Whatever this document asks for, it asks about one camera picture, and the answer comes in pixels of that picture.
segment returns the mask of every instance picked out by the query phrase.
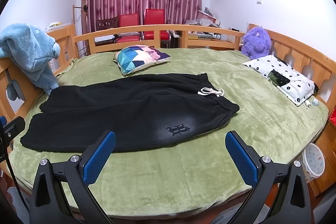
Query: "red chair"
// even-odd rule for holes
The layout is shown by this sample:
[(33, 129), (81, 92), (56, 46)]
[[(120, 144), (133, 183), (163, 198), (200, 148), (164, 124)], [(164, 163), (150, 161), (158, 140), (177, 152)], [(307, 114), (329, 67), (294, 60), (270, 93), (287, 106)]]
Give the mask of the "red chair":
[[(138, 26), (138, 25), (139, 25), (139, 14), (138, 13), (119, 16), (119, 27), (129, 27), (129, 26)], [(116, 43), (131, 42), (131, 41), (140, 41), (140, 36), (132, 35), (130, 37), (122, 37), (116, 40)]]
[[(145, 25), (157, 25), (157, 24), (165, 24), (165, 10), (160, 9), (146, 9), (145, 12)], [(161, 40), (167, 41), (167, 43), (171, 40), (171, 35), (167, 31), (160, 31)], [(153, 40), (154, 39), (154, 31), (146, 31), (143, 33), (144, 40)]]

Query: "white floral pillow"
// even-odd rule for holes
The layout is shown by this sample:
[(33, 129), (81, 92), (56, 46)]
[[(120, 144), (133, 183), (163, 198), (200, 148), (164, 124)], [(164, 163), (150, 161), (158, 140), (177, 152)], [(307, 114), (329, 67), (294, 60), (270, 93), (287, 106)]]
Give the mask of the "white floral pillow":
[(285, 62), (276, 58), (274, 55), (267, 55), (258, 59), (243, 63), (243, 65), (260, 73), (266, 79), (269, 79), (268, 74), (275, 70), (290, 82), (277, 88), (287, 96), (297, 106), (301, 105), (314, 93), (315, 84), (306, 76), (294, 70)]

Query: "purple plush toy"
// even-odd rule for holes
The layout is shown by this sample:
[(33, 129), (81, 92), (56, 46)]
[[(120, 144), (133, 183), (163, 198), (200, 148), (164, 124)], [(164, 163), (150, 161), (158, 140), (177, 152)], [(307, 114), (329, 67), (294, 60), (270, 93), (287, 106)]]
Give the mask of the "purple plush toy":
[(260, 27), (254, 27), (244, 35), (243, 42), (241, 52), (251, 60), (269, 55), (272, 47), (268, 33)]

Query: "black sweatpants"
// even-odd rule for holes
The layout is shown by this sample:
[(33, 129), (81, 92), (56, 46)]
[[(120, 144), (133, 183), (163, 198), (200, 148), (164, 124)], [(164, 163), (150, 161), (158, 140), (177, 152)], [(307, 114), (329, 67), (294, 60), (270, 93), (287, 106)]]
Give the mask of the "black sweatpants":
[(83, 152), (106, 130), (114, 152), (160, 148), (218, 128), (239, 110), (201, 75), (136, 75), (88, 86), (52, 90), (31, 119), (23, 146), (37, 151)]

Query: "wooden chair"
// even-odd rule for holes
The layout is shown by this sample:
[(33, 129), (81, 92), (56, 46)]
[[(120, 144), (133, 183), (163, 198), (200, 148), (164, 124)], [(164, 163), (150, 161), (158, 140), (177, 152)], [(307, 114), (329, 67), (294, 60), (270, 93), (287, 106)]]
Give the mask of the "wooden chair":
[(96, 22), (97, 31), (106, 30), (110, 28), (118, 28), (118, 27), (119, 27), (118, 17), (97, 20)]

